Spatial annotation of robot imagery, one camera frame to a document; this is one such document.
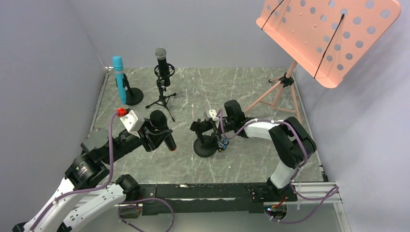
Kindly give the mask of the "black microphone orange end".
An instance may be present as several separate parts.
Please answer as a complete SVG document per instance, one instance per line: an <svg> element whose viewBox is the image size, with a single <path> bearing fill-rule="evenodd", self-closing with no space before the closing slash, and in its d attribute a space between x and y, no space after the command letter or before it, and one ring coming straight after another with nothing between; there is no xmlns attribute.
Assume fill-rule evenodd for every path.
<svg viewBox="0 0 410 232"><path fill-rule="evenodd" d="M152 126L161 131L170 130L167 124L167 117L165 114L160 110L154 110L150 114L150 122ZM170 151L175 151L177 146L175 144L174 138L171 135L171 132L168 133L167 136L164 138L164 142Z"/></svg>

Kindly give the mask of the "black round-base phone stand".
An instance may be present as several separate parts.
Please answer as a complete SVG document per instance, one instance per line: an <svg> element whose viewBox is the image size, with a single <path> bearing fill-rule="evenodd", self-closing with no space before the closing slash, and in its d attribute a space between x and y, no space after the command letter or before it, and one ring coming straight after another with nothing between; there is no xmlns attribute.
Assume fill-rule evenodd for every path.
<svg viewBox="0 0 410 232"><path fill-rule="evenodd" d="M212 128L198 128L197 120L193 121L190 130L197 136L193 143L196 155L202 158L211 157L218 149L217 138Z"/></svg>

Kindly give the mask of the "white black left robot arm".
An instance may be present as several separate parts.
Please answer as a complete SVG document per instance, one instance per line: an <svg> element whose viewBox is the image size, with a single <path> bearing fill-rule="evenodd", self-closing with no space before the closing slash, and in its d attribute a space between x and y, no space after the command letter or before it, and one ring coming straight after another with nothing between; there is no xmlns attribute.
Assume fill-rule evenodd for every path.
<svg viewBox="0 0 410 232"><path fill-rule="evenodd" d="M153 201L155 187L143 187L129 174L113 180L113 164L140 146L153 151L165 143L175 150L172 131L148 119L142 125L134 121L125 124L117 138L111 130L93 130L53 196L36 216L16 224L13 231L76 232L116 204Z"/></svg>

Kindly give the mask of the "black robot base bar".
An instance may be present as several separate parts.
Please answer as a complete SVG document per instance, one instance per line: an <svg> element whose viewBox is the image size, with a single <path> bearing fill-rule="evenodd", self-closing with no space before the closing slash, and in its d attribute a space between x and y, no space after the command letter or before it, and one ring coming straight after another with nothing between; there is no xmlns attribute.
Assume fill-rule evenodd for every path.
<svg viewBox="0 0 410 232"><path fill-rule="evenodd" d="M140 193L126 204L142 206L144 216L169 213L264 213L264 207L294 202L290 187L274 190L266 182L207 184L141 184Z"/></svg>

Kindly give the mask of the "black round-base mic stand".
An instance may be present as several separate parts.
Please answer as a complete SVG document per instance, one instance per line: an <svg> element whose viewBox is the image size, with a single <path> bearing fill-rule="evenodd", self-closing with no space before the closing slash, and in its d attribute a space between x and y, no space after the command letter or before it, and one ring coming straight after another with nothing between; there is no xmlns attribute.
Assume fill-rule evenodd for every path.
<svg viewBox="0 0 410 232"><path fill-rule="evenodd" d="M143 100L144 94L142 90L137 87L131 87L126 74L123 74L123 85L126 93L126 105L134 106Z"/></svg>

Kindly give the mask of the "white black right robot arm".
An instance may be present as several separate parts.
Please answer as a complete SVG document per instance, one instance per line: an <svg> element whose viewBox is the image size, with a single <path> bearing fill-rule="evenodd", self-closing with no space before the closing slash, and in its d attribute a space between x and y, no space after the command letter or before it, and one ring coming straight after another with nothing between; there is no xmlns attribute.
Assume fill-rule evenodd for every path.
<svg viewBox="0 0 410 232"><path fill-rule="evenodd" d="M270 140L279 163L267 184L279 190L290 184L317 150L314 140L293 116L279 121L247 117L236 100L227 101L224 108L208 110L203 120L192 122L190 130L197 136L193 148L199 157L207 158L216 151L224 151L233 139L226 134L230 131L234 132L234 137Z"/></svg>

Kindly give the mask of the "blue toy microphone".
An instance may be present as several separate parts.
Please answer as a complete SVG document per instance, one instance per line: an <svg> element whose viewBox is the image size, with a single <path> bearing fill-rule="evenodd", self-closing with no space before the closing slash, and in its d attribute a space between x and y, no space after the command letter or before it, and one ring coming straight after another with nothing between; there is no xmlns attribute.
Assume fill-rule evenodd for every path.
<svg viewBox="0 0 410 232"><path fill-rule="evenodd" d="M116 84L118 89L118 95L120 97L121 103L126 104L126 90L124 84L124 73L123 73L123 60L121 56L113 56L112 64L114 73L116 76Z"/></svg>

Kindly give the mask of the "black microphone silver head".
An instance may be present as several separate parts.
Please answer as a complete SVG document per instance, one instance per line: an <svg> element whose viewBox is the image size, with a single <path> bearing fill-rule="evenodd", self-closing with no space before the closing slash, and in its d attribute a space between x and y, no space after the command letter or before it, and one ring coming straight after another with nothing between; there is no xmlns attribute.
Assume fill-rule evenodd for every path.
<svg viewBox="0 0 410 232"><path fill-rule="evenodd" d="M166 61L166 50L163 47L157 47L155 50L155 56L158 61L158 74L157 77L160 77L164 81L164 86L170 86L170 69Z"/></svg>

